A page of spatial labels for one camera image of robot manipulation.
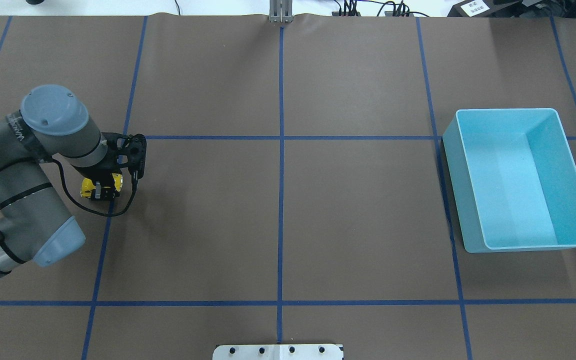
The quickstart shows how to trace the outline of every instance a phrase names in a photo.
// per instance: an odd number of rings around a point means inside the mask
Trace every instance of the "metal bracket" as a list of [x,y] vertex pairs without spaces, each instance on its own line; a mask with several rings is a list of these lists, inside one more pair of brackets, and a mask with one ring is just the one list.
[[293,22],[293,0],[270,0],[271,23]]
[[341,344],[221,345],[212,360],[344,360]]

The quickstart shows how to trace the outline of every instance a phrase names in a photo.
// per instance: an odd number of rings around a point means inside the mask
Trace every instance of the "white floor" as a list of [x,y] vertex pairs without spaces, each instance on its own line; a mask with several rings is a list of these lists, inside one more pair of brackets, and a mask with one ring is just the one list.
[[[409,0],[412,11],[429,16],[445,17],[458,0]],[[178,0],[183,15],[246,15],[268,14],[268,0]],[[375,16],[381,5],[360,2],[362,16]],[[333,0],[293,0],[293,14],[330,16],[339,9]],[[15,16],[134,16],[159,12],[176,14],[174,0],[45,0],[29,5],[25,0],[0,0],[0,15]]]

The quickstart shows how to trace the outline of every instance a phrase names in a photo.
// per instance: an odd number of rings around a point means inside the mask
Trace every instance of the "blue bin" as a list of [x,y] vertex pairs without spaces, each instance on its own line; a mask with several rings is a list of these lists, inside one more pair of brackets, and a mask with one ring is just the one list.
[[443,144],[469,253],[576,248],[576,166],[557,111],[459,110]]

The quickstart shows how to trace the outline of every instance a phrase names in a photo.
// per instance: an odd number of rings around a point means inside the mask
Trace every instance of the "sticker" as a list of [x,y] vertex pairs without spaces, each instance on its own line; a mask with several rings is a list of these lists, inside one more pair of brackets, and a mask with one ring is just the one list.
[[481,14],[487,10],[490,10],[490,7],[486,5],[486,2],[484,2],[484,0],[471,1],[467,4],[461,5],[461,8],[463,9],[464,12],[466,12],[466,14],[468,14],[468,16],[475,16],[477,14]]

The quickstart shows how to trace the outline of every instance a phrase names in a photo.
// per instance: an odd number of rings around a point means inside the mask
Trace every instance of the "gray robot arm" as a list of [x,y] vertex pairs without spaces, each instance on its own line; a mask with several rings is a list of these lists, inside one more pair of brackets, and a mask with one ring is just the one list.
[[[96,185],[93,199],[118,196],[113,173],[127,167],[132,199],[144,175],[146,139],[100,132],[62,86],[43,85],[26,95],[20,111],[0,121],[0,278],[29,260],[54,264],[84,244],[80,226],[39,166],[57,153]],[[118,164],[119,155],[128,160]]]

